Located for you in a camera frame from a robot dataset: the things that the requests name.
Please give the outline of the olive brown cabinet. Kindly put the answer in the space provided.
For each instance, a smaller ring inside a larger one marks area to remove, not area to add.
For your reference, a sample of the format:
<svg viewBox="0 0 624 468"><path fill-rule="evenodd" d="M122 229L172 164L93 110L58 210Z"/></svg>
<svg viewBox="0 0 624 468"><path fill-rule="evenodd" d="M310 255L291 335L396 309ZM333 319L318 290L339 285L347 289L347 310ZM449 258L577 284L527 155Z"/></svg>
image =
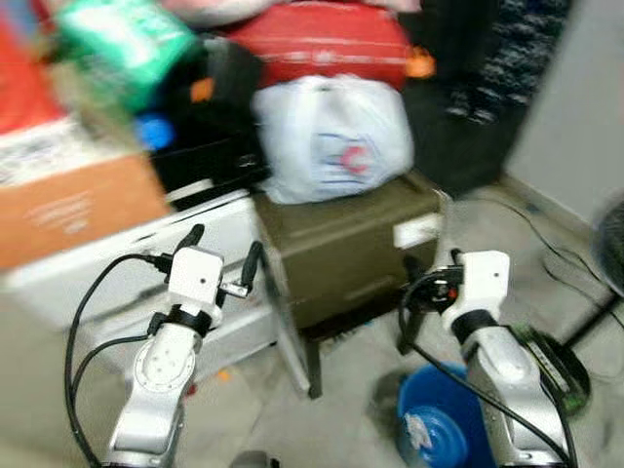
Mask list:
<svg viewBox="0 0 624 468"><path fill-rule="evenodd" d="M264 192L253 201L294 328L316 337L387 312L410 269L432 267L450 198L419 175L400 175L324 202L280 205Z"/></svg>

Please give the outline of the white drawer cabinet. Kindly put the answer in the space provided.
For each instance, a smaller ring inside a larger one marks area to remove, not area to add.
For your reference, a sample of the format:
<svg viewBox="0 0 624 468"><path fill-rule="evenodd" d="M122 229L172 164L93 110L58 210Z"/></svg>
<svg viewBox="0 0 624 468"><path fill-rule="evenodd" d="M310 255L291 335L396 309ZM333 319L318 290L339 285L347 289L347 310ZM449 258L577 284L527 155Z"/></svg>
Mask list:
<svg viewBox="0 0 624 468"><path fill-rule="evenodd" d="M261 238L253 197L241 190L0 273L0 293L7 293L19 308L51 326L66 329L82 295L112 259L121 254L169 253L196 224L205 227L200 247L221 255L224 280L236 281L250 246ZM306 353L287 321L271 271L259 267L247 297L224 300L222 321L202 343L196 380L213 377L224 367L277 346L294 386L311 391ZM165 276L151 264L128 261L112 269L91 295L79 335L90 347L98 346L107 339L142 332L152 313L170 307Z"/></svg>

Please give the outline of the black box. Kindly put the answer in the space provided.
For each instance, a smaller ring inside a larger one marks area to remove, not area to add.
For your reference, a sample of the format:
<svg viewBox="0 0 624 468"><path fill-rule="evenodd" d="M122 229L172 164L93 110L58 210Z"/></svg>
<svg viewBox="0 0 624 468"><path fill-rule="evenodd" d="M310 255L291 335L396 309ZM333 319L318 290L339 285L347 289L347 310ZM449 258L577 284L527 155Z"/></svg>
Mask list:
<svg viewBox="0 0 624 468"><path fill-rule="evenodd" d="M171 142L150 155L168 199L267 178L253 112L263 77L263 59L223 36L196 37L175 62L152 107L171 125Z"/></svg>

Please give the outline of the round blue cap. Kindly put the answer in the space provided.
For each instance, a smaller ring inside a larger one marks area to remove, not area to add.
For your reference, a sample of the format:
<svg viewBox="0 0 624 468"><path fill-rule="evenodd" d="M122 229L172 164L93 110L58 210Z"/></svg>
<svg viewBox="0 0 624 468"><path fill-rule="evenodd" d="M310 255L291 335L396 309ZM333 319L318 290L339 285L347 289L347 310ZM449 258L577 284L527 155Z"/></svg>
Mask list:
<svg viewBox="0 0 624 468"><path fill-rule="evenodd" d="M134 119L134 133L148 151L164 150L176 138L174 126L161 113L139 113Z"/></svg>

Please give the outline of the brown cardboard box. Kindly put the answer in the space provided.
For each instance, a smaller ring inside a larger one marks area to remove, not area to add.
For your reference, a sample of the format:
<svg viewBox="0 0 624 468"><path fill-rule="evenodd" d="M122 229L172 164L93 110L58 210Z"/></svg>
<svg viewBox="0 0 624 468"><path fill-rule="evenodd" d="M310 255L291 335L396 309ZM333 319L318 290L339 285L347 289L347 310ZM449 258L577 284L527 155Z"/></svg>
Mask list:
<svg viewBox="0 0 624 468"><path fill-rule="evenodd" d="M0 187L0 269L89 244L170 212L164 187L141 155Z"/></svg>

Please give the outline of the blue plastic bucket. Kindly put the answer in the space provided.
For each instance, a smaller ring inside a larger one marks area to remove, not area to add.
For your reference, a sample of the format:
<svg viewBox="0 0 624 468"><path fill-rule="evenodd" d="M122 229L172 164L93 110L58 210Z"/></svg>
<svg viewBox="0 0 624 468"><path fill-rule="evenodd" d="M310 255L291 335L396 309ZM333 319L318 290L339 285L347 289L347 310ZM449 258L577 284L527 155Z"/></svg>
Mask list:
<svg viewBox="0 0 624 468"><path fill-rule="evenodd" d="M432 365L402 380L397 450L409 468L496 468L481 402Z"/></svg>

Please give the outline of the green striped packet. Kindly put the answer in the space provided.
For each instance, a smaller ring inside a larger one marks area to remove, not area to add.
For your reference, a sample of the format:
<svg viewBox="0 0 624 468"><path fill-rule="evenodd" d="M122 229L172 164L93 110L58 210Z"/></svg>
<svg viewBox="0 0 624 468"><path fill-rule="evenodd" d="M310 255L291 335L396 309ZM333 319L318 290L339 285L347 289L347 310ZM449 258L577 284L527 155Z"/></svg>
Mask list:
<svg viewBox="0 0 624 468"><path fill-rule="evenodd" d="M589 373L579 358L545 331L514 327L513 334L533 355L542 370L544 382L554 387L554 396L566 413L573 417L581 413L592 398L592 386Z"/></svg>

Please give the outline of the white printed plastic bag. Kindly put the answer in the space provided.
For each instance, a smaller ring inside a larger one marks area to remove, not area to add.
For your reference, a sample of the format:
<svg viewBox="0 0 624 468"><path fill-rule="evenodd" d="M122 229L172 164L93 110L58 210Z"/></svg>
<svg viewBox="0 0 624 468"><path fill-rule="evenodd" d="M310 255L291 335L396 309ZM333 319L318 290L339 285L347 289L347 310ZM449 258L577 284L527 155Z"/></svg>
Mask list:
<svg viewBox="0 0 624 468"><path fill-rule="evenodd" d="M374 190L413 166L398 91L355 75L304 76L253 97L257 134L278 205L316 204Z"/></svg>

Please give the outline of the black standing fan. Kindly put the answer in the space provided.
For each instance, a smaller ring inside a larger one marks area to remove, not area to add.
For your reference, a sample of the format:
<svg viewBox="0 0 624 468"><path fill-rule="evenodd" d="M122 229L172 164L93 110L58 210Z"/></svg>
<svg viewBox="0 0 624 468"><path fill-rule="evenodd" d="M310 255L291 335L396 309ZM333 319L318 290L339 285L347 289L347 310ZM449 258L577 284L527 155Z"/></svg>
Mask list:
<svg viewBox="0 0 624 468"><path fill-rule="evenodd" d="M623 237L623 205L619 204L607 210L596 227L596 237L594 237L594 255L596 256L596 267L589 267L588 263L580 257L579 253L570 251L565 261L571 266L580 266L581 269L599 285L609 291L604 302L599 302L596 295L580 291L583 298L587 299L594 311L589 313L580 325L562 340L567 348L574 353L585 338L588 338L598 328L598 325L609 316L620 327L620 338L624 339L624 322L616 315L616 308L623 304L623 275L624 275L624 237ZM548 306L540 308L533 316L536 322L535 329L541 332L552 334L557 329L558 318L569 318L569 309Z"/></svg>

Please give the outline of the small orange object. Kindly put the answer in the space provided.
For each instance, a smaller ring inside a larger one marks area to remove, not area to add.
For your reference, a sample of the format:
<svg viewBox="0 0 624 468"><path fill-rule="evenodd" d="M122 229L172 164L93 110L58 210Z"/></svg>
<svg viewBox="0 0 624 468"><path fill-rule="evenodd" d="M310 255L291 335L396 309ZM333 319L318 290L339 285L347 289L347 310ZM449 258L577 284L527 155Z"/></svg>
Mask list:
<svg viewBox="0 0 624 468"><path fill-rule="evenodd" d="M436 59L422 46L410 46L405 72L410 79L431 79L437 72Z"/></svg>

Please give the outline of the green printed package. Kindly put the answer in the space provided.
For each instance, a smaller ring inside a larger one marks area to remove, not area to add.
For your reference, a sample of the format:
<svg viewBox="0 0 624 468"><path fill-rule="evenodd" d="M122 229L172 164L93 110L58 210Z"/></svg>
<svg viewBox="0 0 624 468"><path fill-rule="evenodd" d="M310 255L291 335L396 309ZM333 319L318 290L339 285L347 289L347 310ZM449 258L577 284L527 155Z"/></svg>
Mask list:
<svg viewBox="0 0 624 468"><path fill-rule="evenodd" d="M86 85L133 112L152 105L197 41L157 0L68 0L53 20Z"/></svg>

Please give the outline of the dark patterned trouser legs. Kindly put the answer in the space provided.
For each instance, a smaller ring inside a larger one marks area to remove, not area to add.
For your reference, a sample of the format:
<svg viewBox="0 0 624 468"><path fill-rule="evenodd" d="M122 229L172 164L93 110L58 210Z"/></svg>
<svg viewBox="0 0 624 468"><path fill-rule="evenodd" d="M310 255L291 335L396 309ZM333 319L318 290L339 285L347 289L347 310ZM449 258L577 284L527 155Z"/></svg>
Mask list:
<svg viewBox="0 0 624 468"><path fill-rule="evenodd" d="M499 44L467 85L451 91L446 113L487 124L527 105L565 21L566 0L500 0L493 32Z"/></svg>

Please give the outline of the red fabric bundle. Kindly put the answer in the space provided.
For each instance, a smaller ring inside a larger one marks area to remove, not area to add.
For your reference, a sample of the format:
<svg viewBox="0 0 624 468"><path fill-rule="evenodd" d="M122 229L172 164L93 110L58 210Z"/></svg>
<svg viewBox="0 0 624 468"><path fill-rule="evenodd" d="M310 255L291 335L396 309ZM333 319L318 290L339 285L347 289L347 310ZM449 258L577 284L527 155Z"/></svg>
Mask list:
<svg viewBox="0 0 624 468"><path fill-rule="evenodd" d="M66 115L43 62L0 15L0 137Z"/></svg>

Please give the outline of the pink cloth bundle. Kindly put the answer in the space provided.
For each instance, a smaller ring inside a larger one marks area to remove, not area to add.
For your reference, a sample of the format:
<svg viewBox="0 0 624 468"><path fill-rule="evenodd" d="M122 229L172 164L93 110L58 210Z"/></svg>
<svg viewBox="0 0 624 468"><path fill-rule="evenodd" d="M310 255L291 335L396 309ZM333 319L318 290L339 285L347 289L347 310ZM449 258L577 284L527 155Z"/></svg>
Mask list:
<svg viewBox="0 0 624 468"><path fill-rule="evenodd" d="M285 0L159 0L174 17L195 27L231 25L258 17Z"/></svg>

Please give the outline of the red suitcase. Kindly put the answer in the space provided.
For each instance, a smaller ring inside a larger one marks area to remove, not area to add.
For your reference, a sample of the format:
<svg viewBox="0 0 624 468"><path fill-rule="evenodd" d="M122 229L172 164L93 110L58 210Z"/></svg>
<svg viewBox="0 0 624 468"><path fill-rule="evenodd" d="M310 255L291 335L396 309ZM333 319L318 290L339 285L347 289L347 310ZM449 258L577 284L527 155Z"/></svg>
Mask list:
<svg viewBox="0 0 624 468"><path fill-rule="evenodd" d="M409 79L409 38L382 6L299 0L222 32L262 59L263 88L313 75L355 75L396 89Z"/></svg>

